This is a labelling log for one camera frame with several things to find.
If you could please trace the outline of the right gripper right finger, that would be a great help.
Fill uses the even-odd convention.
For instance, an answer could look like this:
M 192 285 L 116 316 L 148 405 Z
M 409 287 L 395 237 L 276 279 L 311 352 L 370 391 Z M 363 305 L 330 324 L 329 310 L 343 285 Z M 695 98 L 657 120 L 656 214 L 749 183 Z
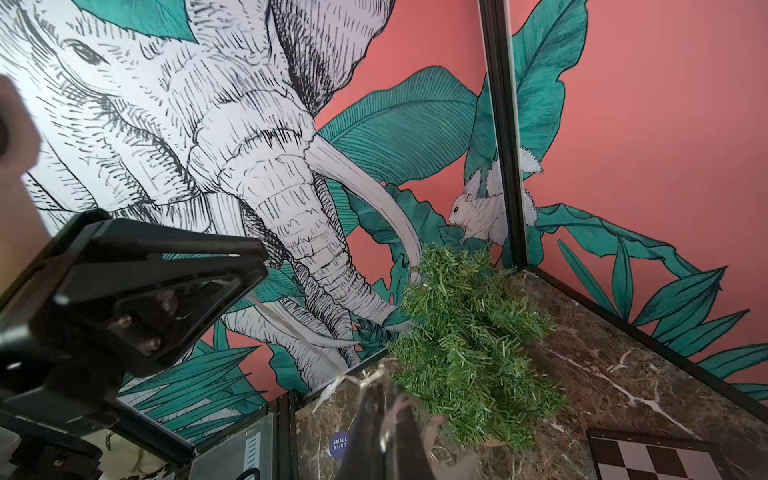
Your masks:
M 389 408 L 396 411 L 389 436 L 389 478 L 393 480 L 434 479 L 424 449 L 413 406 L 395 408 L 403 389 L 389 391 Z

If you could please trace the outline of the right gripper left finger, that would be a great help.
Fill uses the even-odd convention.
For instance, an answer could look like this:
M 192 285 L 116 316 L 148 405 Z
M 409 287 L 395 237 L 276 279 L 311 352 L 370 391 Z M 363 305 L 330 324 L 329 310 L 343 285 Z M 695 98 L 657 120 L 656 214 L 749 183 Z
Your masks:
M 381 384 L 373 384 L 365 390 L 336 480 L 385 479 L 384 453 L 379 441 L 385 406 Z

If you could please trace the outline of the small christmas tree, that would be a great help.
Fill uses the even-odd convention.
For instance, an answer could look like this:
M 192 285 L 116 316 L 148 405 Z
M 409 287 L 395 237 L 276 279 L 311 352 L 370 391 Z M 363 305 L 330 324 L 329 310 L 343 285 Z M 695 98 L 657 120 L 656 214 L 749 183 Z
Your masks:
M 565 405 L 529 355 L 553 331 L 551 317 L 530 306 L 489 251 L 430 246 L 416 272 L 422 280 L 405 288 L 400 306 L 413 327 L 388 346 L 395 382 L 442 415 L 463 446 L 532 448 L 538 424 Z

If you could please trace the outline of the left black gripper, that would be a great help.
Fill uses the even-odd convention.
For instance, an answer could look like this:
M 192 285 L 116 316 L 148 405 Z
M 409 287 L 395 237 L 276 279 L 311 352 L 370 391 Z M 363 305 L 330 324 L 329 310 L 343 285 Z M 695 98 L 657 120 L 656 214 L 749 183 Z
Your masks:
M 1 298 L 3 479 L 99 479 L 82 437 L 125 374 L 173 366 L 267 277 L 257 239 L 73 217 Z

